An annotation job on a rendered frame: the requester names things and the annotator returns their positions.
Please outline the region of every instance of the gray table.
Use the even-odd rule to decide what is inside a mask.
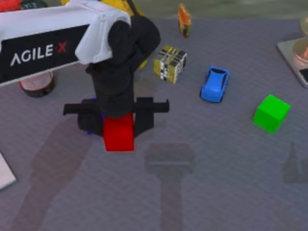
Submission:
[[[93,95],[83,66],[61,70],[43,99],[15,84],[0,89],[0,149],[19,179],[0,192],[1,231],[164,231],[167,210],[178,215],[163,219],[168,231],[308,230],[308,91],[276,50],[298,37],[297,21],[195,20],[189,39],[176,21],[156,23],[162,46],[188,53],[187,68],[175,85],[154,77],[152,65],[137,73],[136,95],[169,99],[171,110],[133,154],[105,153],[76,116],[62,116],[63,104]],[[221,104],[199,98],[211,64],[231,71]],[[292,106],[274,135],[252,123],[268,94]],[[168,193],[146,171],[151,153],[190,155],[193,171],[181,187],[169,178]]]

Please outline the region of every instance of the silver metal base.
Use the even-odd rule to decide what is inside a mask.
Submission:
[[[277,48],[281,55],[284,57],[290,68],[293,70],[296,77],[299,79],[304,88],[308,88],[308,82],[305,81],[304,77],[300,74],[299,70],[308,68],[308,64],[300,61],[293,53],[293,45],[298,39],[279,42]]]
[[[15,181],[16,177],[0,153],[0,190],[9,186],[10,184],[13,184]]]

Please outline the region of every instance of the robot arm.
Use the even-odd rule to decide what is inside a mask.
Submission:
[[[75,63],[121,62],[130,25],[126,12],[97,0],[1,13],[0,86]]]

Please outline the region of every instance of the green block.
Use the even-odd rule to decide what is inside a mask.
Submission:
[[[253,122],[274,133],[286,118],[291,106],[273,95],[268,95],[257,108]]]

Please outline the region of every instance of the can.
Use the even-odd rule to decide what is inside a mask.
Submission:
[[[0,0],[0,12],[19,11],[25,9],[40,8],[39,4],[31,4],[32,7],[22,7],[22,0]],[[53,72],[37,75],[19,81],[20,88],[30,97],[43,97],[48,95],[55,86]]]

